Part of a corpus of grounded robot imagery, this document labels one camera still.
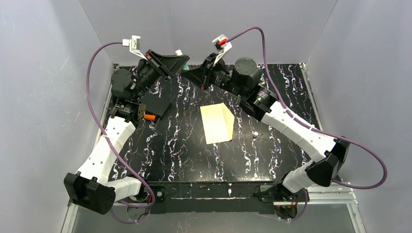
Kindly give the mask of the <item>white envelope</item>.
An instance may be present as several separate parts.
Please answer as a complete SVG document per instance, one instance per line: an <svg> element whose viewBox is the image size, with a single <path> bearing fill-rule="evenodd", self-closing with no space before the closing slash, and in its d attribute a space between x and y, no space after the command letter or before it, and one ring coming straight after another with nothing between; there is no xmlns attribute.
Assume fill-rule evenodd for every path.
<svg viewBox="0 0 412 233"><path fill-rule="evenodd" d="M223 102L201 106L200 111L207 144L233 139L235 116Z"/></svg>

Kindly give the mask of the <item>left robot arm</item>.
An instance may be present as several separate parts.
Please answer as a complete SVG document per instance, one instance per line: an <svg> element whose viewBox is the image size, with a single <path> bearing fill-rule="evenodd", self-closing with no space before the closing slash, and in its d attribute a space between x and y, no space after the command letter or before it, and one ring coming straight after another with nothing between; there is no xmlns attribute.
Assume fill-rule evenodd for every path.
<svg viewBox="0 0 412 233"><path fill-rule="evenodd" d="M68 173L64 178L74 204L104 215L115 202L139 195L146 188L152 201L145 207L153 205L153 190L135 171L132 176L115 181L109 181L109 174L114 162L121 160L119 152L143 119L146 105L140 101L141 97L159 78L170 79L176 75L188 60L189 56L179 50L175 55L149 50L139 61L135 74L124 68L114 71L111 94L116 102L107 125L102 128L102 135L87 160L76 173Z"/></svg>

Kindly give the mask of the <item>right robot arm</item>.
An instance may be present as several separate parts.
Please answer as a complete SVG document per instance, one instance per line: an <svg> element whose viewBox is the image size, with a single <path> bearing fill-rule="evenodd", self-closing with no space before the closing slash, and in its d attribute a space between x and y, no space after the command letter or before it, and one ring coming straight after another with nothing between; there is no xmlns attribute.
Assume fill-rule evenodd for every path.
<svg viewBox="0 0 412 233"><path fill-rule="evenodd" d="M301 117L288 113L279 96L260 85L261 70L251 58L238 59L228 70L217 54L201 65L183 70L182 77L201 89L215 85L240 99L240 108L249 116L271 126L297 144L310 157L303 166L287 173L279 187L296 193L314 184L329 187L345 161L349 144L318 133Z"/></svg>

